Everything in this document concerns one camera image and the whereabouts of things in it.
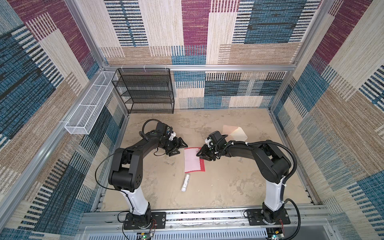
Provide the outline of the pink red letter card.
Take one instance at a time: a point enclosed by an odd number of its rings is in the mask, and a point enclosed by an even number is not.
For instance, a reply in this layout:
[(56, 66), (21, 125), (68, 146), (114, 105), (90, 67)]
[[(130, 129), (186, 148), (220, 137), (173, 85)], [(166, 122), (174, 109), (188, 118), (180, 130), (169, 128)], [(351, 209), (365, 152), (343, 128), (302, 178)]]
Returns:
[(204, 160), (197, 156), (201, 148), (184, 149), (185, 173), (205, 172)]

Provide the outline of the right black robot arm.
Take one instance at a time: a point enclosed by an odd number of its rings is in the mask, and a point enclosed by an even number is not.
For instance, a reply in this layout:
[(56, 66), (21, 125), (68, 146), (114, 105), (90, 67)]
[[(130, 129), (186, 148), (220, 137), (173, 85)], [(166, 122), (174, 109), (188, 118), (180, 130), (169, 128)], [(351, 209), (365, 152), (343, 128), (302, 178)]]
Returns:
[(219, 160), (222, 156), (254, 160), (266, 180), (266, 196), (261, 215), (267, 225), (274, 224), (285, 209), (283, 196), (286, 182), (298, 167), (295, 154), (286, 146), (271, 140), (227, 142), (226, 137), (218, 131), (211, 133), (197, 157), (206, 161)]

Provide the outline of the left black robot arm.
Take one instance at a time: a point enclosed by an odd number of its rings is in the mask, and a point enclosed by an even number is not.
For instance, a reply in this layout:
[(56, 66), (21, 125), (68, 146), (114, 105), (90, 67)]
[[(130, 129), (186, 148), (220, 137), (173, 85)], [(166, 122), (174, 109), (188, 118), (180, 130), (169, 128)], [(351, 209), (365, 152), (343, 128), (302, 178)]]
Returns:
[(144, 157), (154, 149), (163, 149), (165, 155), (172, 157), (180, 154), (179, 149), (187, 148), (188, 145), (176, 136), (172, 127), (157, 119), (147, 120), (139, 135), (142, 138), (139, 142), (114, 152), (108, 183), (128, 201), (128, 220), (143, 228), (153, 222), (151, 205), (141, 188)]

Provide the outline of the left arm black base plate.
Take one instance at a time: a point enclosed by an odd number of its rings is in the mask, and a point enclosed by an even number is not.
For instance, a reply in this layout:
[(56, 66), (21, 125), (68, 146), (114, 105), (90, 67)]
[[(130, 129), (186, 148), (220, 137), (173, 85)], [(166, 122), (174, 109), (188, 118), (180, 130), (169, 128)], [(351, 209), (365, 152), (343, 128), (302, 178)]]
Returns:
[(150, 215), (134, 215), (128, 213), (123, 224), (124, 230), (149, 230), (151, 228), (164, 229), (166, 226), (166, 212), (152, 212)]

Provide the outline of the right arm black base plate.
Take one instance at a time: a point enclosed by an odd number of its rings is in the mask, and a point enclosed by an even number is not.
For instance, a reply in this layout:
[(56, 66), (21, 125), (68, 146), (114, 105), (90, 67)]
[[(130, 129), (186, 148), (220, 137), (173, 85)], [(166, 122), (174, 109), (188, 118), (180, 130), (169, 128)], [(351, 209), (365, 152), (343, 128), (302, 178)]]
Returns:
[(284, 207), (277, 211), (270, 209), (248, 209), (244, 212), (245, 218), (249, 221), (250, 226), (264, 225), (289, 225), (291, 223), (289, 215)]

